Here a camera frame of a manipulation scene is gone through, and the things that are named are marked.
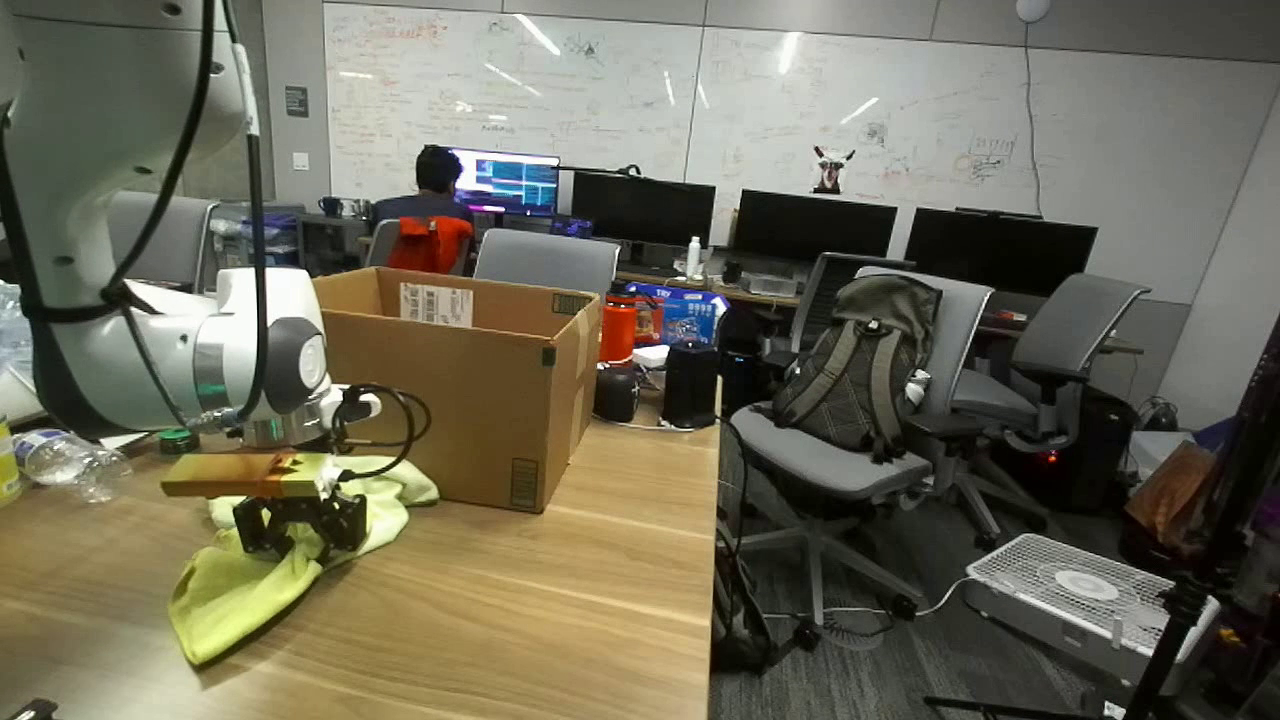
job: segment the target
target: cardboard box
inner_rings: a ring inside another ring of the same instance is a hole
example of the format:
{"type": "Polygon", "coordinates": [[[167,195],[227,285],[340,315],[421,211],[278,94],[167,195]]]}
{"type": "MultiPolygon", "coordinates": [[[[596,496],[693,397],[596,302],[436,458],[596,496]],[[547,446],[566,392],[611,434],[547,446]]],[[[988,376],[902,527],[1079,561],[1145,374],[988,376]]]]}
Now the cardboard box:
{"type": "MultiPolygon", "coordinates": [[[[593,422],[596,295],[390,268],[316,278],[316,295],[334,386],[430,408],[409,459],[445,501],[545,511],[593,422]]],[[[353,434],[402,436],[400,408],[353,434]]]]}

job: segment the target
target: whiteboard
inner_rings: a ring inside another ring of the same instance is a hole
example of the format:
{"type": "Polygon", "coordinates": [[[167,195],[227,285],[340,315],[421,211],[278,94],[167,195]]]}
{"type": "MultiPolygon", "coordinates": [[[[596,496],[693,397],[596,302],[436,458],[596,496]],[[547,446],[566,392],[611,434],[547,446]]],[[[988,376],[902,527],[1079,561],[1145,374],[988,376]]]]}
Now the whiteboard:
{"type": "Polygon", "coordinates": [[[331,194],[411,188],[425,146],[681,175],[697,29],[323,5],[331,194]]]}
{"type": "Polygon", "coordinates": [[[1093,271],[1197,302],[1280,87],[1277,66],[1226,62],[545,18],[537,29],[559,57],[516,18],[323,5],[331,194],[411,188],[426,142],[640,165],[714,185],[723,245],[739,188],[813,194],[821,146],[857,151],[840,174],[847,201],[898,209],[893,251],[910,209],[1039,209],[1099,230],[1093,271]]]}

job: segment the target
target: mesh chair back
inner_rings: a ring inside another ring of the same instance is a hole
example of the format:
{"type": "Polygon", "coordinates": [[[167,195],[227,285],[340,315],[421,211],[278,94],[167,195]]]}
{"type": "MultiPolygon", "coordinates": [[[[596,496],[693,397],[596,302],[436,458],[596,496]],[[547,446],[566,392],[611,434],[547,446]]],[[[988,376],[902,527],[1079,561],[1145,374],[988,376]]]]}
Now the mesh chair back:
{"type": "Polygon", "coordinates": [[[898,271],[898,278],[910,278],[944,294],[935,312],[935,331],[931,331],[925,411],[950,415],[954,386],[960,386],[970,335],[988,312],[992,290],[948,280],[948,278],[925,278],[925,271],[898,271]]]}
{"type": "Polygon", "coordinates": [[[884,258],[857,258],[857,251],[823,251],[823,258],[817,258],[817,263],[813,263],[813,271],[805,280],[799,307],[793,315],[788,354],[808,354],[817,343],[817,335],[823,335],[823,329],[831,324],[834,294],[844,285],[850,285],[850,278],[859,268],[910,268],[910,263],[884,260],[884,258]]]}

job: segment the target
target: white device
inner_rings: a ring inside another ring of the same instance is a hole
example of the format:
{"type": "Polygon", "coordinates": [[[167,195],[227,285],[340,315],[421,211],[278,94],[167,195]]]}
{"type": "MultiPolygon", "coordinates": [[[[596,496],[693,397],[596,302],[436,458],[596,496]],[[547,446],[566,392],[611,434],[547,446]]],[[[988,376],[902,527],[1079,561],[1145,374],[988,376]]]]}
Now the white device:
{"type": "MultiPolygon", "coordinates": [[[[1108,685],[1114,697],[1140,685],[1166,625],[1158,597],[1171,582],[1034,531],[969,563],[969,582],[963,597],[976,612],[1114,680],[1108,685]]],[[[1199,641],[1214,612],[1221,606],[1208,602],[1166,685],[1176,685],[1190,654],[1205,650],[1199,641]]]]}
{"type": "Polygon", "coordinates": [[[106,201],[132,174],[167,174],[200,76],[209,98],[190,161],[256,136],[246,57],[230,45],[222,0],[9,0],[9,12],[21,98],[0,116],[0,211],[41,403],[77,434],[116,434],[173,427],[176,415],[190,427],[273,422],[331,392],[321,306],[301,268],[266,268],[266,324],[253,268],[222,271],[217,295],[137,280],[102,295],[116,271],[106,201]]]}

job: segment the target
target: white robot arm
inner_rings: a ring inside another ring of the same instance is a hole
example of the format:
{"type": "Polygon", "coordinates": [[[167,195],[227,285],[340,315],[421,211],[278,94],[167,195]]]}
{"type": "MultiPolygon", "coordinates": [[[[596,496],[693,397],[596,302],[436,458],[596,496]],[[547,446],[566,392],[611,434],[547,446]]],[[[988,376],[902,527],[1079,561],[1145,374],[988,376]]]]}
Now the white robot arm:
{"type": "Polygon", "coordinates": [[[9,0],[23,87],[0,107],[0,215],[33,320],[41,403],[77,434],[287,415],[326,392],[301,268],[222,271],[217,295],[121,285],[106,201],[160,175],[209,81],[190,156],[256,136],[222,0],[9,0]]]}

